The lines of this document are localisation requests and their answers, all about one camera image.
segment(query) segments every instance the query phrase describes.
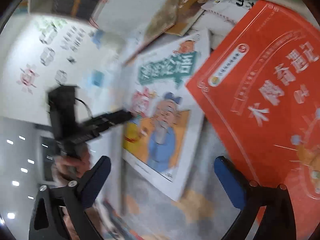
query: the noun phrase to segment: black cable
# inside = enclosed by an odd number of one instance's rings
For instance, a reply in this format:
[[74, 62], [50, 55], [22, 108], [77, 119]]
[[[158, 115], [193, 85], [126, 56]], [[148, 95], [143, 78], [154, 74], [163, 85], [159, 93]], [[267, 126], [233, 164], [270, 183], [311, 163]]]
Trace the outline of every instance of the black cable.
[[88, 115], [89, 115], [91, 118], [93, 118], [92, 112], [91, 112], [89, 106], [88, 106], [84, 101], [82, 101], [82, 100], [79, 99], [79, 98], [76, 98], [76, 100], [78, 100], [79, 102], [81, 102], [82, 104], [84, 104], [85, 108], [87, 109]]

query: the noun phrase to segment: blue gripper pad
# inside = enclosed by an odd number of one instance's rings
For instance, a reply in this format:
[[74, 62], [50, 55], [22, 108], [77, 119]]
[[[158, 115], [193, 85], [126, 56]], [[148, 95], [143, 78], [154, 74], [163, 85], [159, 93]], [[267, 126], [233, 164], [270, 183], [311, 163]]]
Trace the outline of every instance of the blue gripper pad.
[[214, 160], [213, 168], [225, 192], [235, 208], [243, 210], [246, 204], [246, 193], [240, 182], [236, 179], [231, 167], [223, 156]]

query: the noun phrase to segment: human hand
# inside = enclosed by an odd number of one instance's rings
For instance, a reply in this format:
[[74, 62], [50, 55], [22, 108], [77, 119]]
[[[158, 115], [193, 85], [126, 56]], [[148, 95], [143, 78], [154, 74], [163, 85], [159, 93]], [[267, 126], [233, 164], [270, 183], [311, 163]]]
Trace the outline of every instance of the human hand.
[[80, 160], [69, 156], [57, 156], [55, 162], [57, 169], [62, 174], [70, 176], [68, 167], [75, 167], [76, 176], [81, 178], [86, 171], [90, 170], [90, 157], [90, 153], [87, 147], [85, 147]]

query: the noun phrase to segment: brown book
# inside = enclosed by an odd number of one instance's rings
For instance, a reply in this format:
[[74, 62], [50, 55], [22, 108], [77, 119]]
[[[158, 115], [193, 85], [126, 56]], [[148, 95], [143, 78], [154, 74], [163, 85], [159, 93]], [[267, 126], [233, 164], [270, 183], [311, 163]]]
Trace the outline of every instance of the brown book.
[[201, 8], [208, 0], [179, 0], [178, 18], [166, 33], [183, 36], [204, 12]]

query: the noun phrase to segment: blue shirt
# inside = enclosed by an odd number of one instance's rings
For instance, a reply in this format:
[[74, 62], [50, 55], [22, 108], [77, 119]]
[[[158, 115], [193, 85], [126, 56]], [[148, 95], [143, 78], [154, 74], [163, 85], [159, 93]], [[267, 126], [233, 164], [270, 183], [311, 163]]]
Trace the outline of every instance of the blue shirt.
[[163, 172], [169, 168], [169, 161], [176, 146], [174, 130], [169, 127], [163, 144], [156, 143], [156, 132], [151, 134], [148, 150], [148, 166], [157, 172]]

